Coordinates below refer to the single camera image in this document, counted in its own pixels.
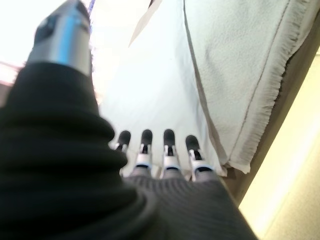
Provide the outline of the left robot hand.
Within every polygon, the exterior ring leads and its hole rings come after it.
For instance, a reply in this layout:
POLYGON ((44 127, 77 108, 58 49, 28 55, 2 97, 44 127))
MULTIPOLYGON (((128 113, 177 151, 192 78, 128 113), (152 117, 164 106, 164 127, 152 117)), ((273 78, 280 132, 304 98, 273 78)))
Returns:
POLYGON ((89 26, 79 0, 46 17, 0 109, 1 239, 254 240, 211 170, 195 182, 120 176, 127 158, 98 111, 89 26))

